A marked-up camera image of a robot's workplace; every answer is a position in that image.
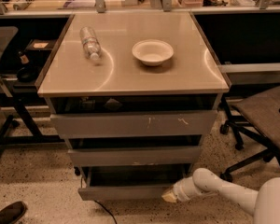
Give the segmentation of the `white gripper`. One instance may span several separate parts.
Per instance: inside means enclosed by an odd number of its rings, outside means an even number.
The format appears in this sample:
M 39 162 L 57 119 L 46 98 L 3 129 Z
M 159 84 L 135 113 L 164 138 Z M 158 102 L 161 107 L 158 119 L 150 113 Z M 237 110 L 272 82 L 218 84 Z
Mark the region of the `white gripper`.
M 195 186 L 193 178 L 183 178 L 177 181 L 172 187 L 168 188 L 161 197 L 168 203 L 187 202 L 200 194 Z

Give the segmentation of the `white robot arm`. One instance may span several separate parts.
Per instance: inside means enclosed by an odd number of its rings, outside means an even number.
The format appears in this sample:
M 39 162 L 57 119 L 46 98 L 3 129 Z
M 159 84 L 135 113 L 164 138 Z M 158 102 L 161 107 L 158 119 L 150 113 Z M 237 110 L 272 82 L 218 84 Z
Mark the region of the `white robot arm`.
M 253 217 L 253 224 L 280 224 L 280 177 L 266 181 L 259 190 L 249 189 L 198 168 L 162 194 L 168 203 L 187 202 L 194 197 L 218 194 Z

